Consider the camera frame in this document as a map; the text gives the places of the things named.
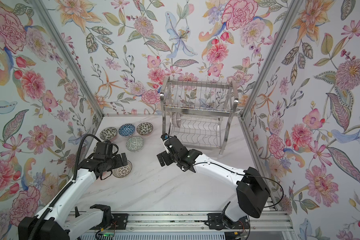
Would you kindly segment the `brown mandala pattern bowl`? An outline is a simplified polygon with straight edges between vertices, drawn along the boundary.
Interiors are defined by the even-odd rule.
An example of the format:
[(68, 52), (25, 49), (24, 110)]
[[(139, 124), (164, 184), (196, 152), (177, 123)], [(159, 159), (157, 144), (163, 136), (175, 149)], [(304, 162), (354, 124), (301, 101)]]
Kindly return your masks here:
[(126, 166), (122, 166), (112, 170), (112, 175), (116, 178), (124, 178), (128, 176), (132, 171), (132, 163), (131, 161), (127, 161)]

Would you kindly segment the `two-tier steel dish rack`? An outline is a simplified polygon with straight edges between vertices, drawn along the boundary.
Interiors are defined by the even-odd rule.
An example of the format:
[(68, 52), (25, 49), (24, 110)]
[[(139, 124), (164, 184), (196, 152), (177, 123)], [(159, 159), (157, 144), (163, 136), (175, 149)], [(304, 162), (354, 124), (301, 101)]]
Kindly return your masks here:
[[(223, 154), (232, 120), (239, 105), (235, 82), (228, 84), (165, 79), (159, 90), (162, 132), (187, 147), (219, 149)], [(171, 123), (173, 113), (181, 113), (182, 126)]]

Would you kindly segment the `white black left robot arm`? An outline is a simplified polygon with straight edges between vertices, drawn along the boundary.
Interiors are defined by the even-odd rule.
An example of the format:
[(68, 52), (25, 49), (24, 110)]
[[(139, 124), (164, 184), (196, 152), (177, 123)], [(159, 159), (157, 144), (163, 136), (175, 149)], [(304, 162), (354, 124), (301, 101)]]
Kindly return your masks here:
[(85, 191), (104, 172), (128, 164), (125, 153), (111, 142), (98, 142), (95, 152), (79, 163), (77, 172), (57, 196), (34, 217), (25, 217), (18, 226), (21, 240), (76, 240), (91, 228), (100, 230), (111, 227), (115, 218), (110, 206), (95, 204), (72, 221), (67, 222), (70, 211)]

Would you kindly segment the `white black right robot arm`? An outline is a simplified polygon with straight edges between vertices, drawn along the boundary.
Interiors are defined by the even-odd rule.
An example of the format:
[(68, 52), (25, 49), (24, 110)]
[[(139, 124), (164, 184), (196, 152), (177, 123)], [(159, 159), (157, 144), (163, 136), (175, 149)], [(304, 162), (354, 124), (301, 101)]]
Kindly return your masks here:
[(270, 196), (264, 177), (252, 167), (234, 168), (211, 159), (201, 151), (188, 150), (176, 136), (161, 135), (165, 151), (157, 155), (162, 167), (173, 163), (183, 172), (191, 171), (218, 180), (236, 191), (236, 202), (228, 202), (220, 214), (208, 214), (207, 225), (212, 230), (245, 227), (242, 218), (260, 218)]

